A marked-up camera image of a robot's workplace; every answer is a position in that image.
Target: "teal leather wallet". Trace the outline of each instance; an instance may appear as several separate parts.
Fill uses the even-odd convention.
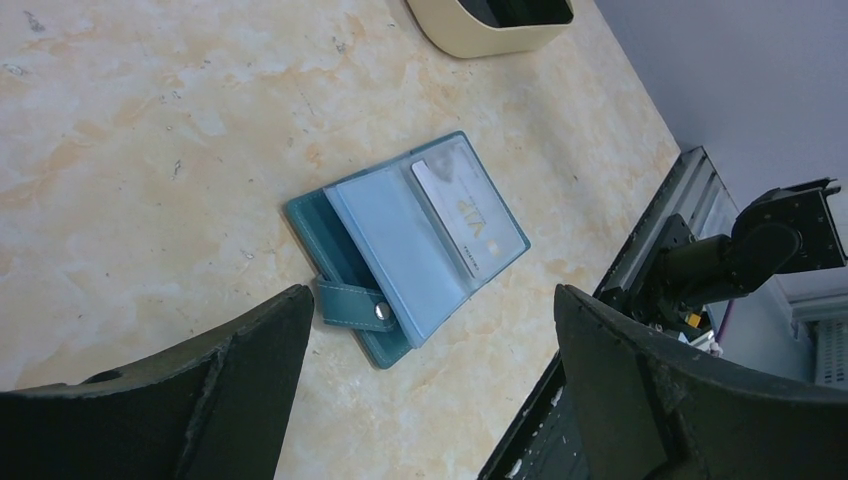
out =
[[[328,325],[389,368],[530,248],[465,134],[322,189],[286,211],[320,276]]]

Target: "marble table surface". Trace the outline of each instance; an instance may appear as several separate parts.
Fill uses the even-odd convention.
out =
[[[279,478],[473,478],[678,149],[603,17],[437,50],[403,0],[0,5],[0,389],[76,383],[315,270],[288,199],[464,130],[532,249],[388,371],[314,319]]]

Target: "gray wall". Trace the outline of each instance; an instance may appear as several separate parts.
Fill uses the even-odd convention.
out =
[[[848,1],[596,2],[678,143],[706,147],[740,208],[824,176],[848,187]],[[846,268],[779,280],[789,299],[848,292]]]

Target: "card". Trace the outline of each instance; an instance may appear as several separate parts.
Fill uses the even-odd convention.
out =
[[[412,164],[412,173],[471,275],[491,278],[525,250],[524,240],[465,145],[424,155]]]

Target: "beige container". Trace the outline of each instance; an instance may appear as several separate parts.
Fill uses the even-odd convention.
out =
[[[569,0],[562,0],[574,11]],[[477,20],[459,0],[407,0],[427,37],[446,53],[476,58],[543,47],[569,23],[495,28]]]

